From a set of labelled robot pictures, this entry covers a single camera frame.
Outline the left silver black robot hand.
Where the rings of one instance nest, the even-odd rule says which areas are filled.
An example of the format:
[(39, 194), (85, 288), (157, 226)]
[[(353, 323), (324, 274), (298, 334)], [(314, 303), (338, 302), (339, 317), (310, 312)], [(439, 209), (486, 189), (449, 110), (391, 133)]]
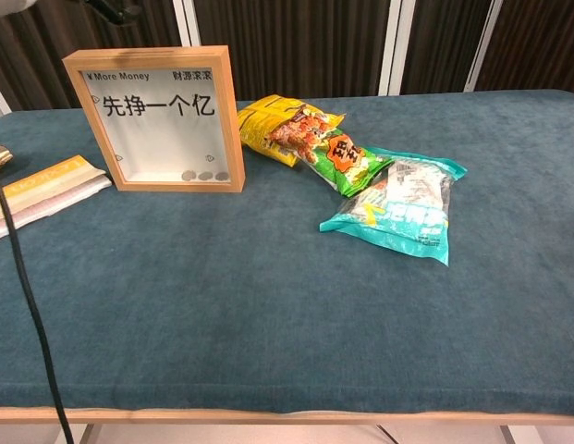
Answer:
[[(36, 0), (0, 0), (0, 18), (20, 13), (37, 3)], [(103, 19), (116, 26), (128, 25), (137, 19), (142, 6), (119, 1), (116, 5), (106, 0), (84, 0), (80, 4), (88, 6)]]

